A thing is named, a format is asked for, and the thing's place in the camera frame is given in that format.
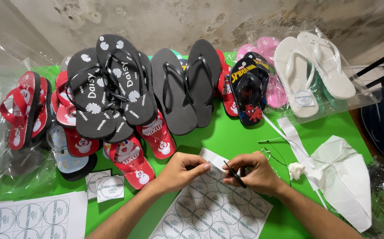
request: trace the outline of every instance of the scissors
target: scissors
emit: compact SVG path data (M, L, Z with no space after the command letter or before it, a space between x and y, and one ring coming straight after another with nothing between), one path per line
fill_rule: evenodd
M241 184L241 186L242 186L243 188L246 188L246 185L245 185L245 183L242 181L241 177L239 177L239 175L238 175L237 173L235 173L235 171L233 171L233 169L232 169L229 165L227 165L226 161L223 160L223 162L224 162L224 164L226 164L227 169L228 169L229 172L232 174L232 176L239 182L239 184Z

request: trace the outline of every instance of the green tabletop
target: green tabletop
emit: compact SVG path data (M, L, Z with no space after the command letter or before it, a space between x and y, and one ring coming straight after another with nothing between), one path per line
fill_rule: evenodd
M48 79L54 81L52 72L47 71ZM174 136L179 152L199 154L202 147L205 147L216 154L231 159L238 154L252 153L266 147L272 155L286 164L296 162L290 145L283 139L275 139L271 144L259 144L259 141L274 139L280 135L262 120L259 124L244 128L237 117L226 115L219 98L214 99L215 110L212 114L210 124L205 128L196 128L191 133L184 136ZM268 116L269 119L277 125L276 117ZM302 144L308 154L312 154L323 142L332 135L337 135L347 140L347 142L363 155L365 162L372 161L372 157L363 141L359 130L356 128L353 119L348 112L328 116L306 124L297 125L295 128L302 140ZM169 159L158 160L152 154L149 145L142 140L144 154L150 165L155 170L156 176L162 171ZM102 150L97 152L98 163L94 171L111 169L112 175L121 174L120 170L114 164L106 159ZM286 166L283 166L275 160L270 160L270 165L278 175L289 183L289 174ZM314 192L306 179L301 176L298 181L292 181L291 185L297 191L321 204L319 197ZM85 191L85 179L76 182L67 182L57 172L52 195L68 193L72 191ZM96 199L88 202L86 235L104 221L110 214L120 208L130 200L138 190L133 189L130 184L125 184L125 197L123 199L112 199L102 203L97 203ZM131 232L130 239L147 239L152 233L157 223L169 208L178 192L170 193L158 199L155 204L147 211L139 223ZM291 212L279 200L273 197L262 195L269 203L273 205L267 222L265 223L260 238L310 238L310 235L304 230L300 223L295 219Z

